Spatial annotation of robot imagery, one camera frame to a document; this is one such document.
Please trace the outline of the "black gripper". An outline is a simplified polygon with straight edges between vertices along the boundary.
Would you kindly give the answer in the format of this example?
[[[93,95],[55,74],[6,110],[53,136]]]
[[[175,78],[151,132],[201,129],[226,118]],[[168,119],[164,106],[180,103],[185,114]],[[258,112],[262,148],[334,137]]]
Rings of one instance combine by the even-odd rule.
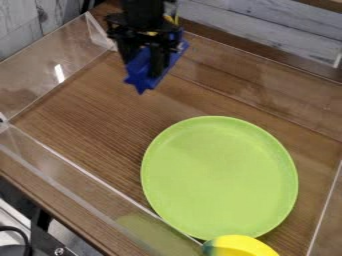
[[[163,16],[163,0],[119,0],[121,11],[105,15],[107,37],[117,44],[125,64],[143,46],[149,45],[148,76],[157,78],[169,65],[169,44],[160,42],[171,32],[180,31]]]

